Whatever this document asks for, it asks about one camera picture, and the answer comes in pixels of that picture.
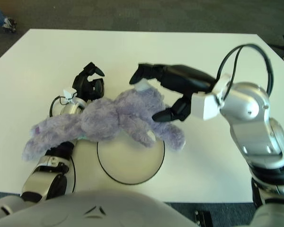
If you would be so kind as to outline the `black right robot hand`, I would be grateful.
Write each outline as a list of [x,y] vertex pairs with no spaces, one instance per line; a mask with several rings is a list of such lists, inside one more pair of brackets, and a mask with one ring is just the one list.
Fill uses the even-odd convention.
[[155,122],[184,121],[191,114],[192,94],[209,93],[216,84],[216,79],[209,74],[186,65],[141,63],[129,84],[134,85],[142,79],[156,79],[162,87],[183,95],[172,107],[155,113],[152,116]]

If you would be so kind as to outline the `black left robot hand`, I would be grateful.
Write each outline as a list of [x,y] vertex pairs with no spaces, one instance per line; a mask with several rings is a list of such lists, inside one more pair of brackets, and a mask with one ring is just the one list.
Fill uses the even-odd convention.
[[73,82],[72,88],[76,90],[77,97],[85,102],[100,99],[104,96],[104,80],[94,79],[88,81],[88,77],[97,74],[104,77],[104,73],[94,63],[90,62],[83,68]]

